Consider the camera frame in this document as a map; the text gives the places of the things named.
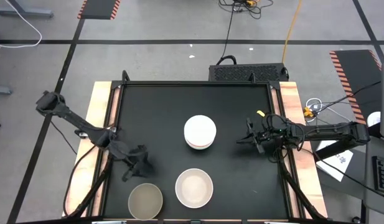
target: keyboard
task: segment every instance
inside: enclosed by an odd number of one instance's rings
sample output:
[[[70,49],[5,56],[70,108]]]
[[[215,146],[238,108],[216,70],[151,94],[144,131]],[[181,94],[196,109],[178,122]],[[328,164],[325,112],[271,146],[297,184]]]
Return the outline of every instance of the keyboard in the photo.
[[[375,189],[384,192],[384,158],[373,156],[374,186]]]

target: yellow connector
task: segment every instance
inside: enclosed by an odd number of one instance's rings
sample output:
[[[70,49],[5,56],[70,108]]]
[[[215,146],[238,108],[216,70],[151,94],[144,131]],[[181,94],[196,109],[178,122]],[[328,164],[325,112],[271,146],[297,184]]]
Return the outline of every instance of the yellow connector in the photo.
[[[253,7],[254,5],[256,5],[256,1],[247,0],[246,4],[247,4],[247,6]]]
[[[261,115],[262,117],[265,117],[265,114],[262,112],[262,111],[257,111],[256,113],[258,113],[259,115]]]
[[[305,118],[313,118],[314,117],[314,114],[312,113],[311,109],[309,109],[308,107],[305,107],[303,109],[303,112],[304,112]]]

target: white paper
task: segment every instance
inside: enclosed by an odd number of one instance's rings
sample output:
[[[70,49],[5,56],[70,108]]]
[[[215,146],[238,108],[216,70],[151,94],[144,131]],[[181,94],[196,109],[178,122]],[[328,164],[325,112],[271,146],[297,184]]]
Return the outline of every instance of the white paper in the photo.
[[[317,151],[333,143],[335,143],[335,141],[322,141],[319,144]],[[350,150],[346,150],[340,154],[324,159],[324,161],[345,173],[345,171],[348,168],[349,162],[352,159],[352,156],[353,156],[353,152],[351,152]],[[333,169],[332,167],[328,166],[322,161],[316,162],[316,166],[322,169],[324,172],[331,175],[333,178],[335,178],[339,182],[341,182],[344,176],[343,174]]]

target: grey floor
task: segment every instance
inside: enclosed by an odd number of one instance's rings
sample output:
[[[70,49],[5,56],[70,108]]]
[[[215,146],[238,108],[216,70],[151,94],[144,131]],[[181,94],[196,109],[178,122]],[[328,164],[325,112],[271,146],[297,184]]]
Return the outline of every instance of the grey floor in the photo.
[[[71,40],[82,0],[19,0],[25,6],[46,7],[52,19],[29,21],[41,31],[44,40]],[[378,40],[384,40],[384,0],[360,1]],[[262,18],[236,14],[230,39],[284,40],[297,0],[275,1],[263,9]],[[85,21],[81,40],[162,40],[224,39],[230,13],[221,10],[216,0],[123,1],[113,21]],[[35,40],[38,35],[18,17],[0,16],[0,40]],[[303,1],[292,40],[370,40],[352,0]],[[0,48],[0,85],[10,86],[13,94],[0,95],[0,223],[6,223],[23,179],[43,117],[35,111],[35,101],[44,90],[57,84],[69,45],[41,44],[33,48]],[[345,96],[330,50],[370,49],[372,45],[290,45],[286,66],[297,82],[301,103],[312,97],[332,101]],[[77,45],[62,95],[67,104],[85,116],[95,81],[118,80],[126,69],[132,80],[206,80],[208,66],[222,54],[223,44],[163,45]],[[239,63],[280,62],[282,45],[232,44],[227,54]],[[348,105],[334,109],[352,119]],[[325,111],[325,121],[342,118]],[[74,128],[54,118],[54,123],[77,148]],[[49,128],[18,222],[60,218],[62,199],[75,155],[56,130]],[[331,218],[349,221],[360,214],[360,201],[322,186]],[[375,223],[384,223],[376,214]]]

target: yellow cable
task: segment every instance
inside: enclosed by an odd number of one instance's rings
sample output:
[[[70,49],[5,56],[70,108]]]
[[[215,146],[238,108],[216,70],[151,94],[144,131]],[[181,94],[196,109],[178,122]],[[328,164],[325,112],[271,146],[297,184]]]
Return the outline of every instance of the yellow cable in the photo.
[[[291,31],[293,30],[294,24],[296,23],[297,15],[298,15],[298,12],[299,12],[299,8],[301,7],[301,3],[302,3],[302,0],[298,0],[297,10],[296,10],[296,13],[294,13],[293,21],[291,22],[291,26],[290,26],[289,32],[287,33],[286,42],[284,43],[283,56],[281,57],[281,63],[284,63],[284,60],[286,59],[287,43],[289,42]]]

